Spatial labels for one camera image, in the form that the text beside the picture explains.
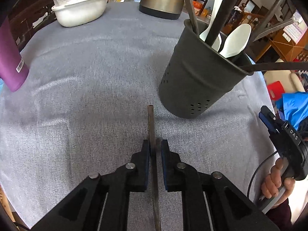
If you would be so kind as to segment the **dark red sleeve forearm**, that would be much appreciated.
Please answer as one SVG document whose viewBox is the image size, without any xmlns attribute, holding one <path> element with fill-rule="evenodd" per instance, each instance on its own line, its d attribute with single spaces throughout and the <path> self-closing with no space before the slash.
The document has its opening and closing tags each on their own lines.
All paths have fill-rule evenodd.
<svg viewBox="0 0 308 231">
<path fill-rule="evenodd" d="M 271 216 L 273 217 L 273 222 L 280 230 L 291 230 L 291 209 L 288 199 L 278 205 L 278 207 L 272 209 Z"/>
</svg>

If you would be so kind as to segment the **person right hand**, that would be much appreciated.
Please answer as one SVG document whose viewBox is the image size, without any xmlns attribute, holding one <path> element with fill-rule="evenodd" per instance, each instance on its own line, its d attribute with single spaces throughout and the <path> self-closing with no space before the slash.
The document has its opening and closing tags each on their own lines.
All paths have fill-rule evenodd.
<svg viewBox="0 0 308 231">
<path fill-rule="evenodd" d="M 284 167 L 284 160 L 279 158 L 276 160 L 275 165 L 270 169 L 270 173 L 265 177 L 264 182 L 261 185 L 262 194 L 265 198 L 270 199 L 277 197 L 279 188 L 281 187 L 281 170 Z M 295 180 L 293 178 L 286 178 L 284 180 L 285 192 L 280 199 L 274 204 L 272 209 L 281 205 L 292 194 L 295 187 Z"/>
</svg>

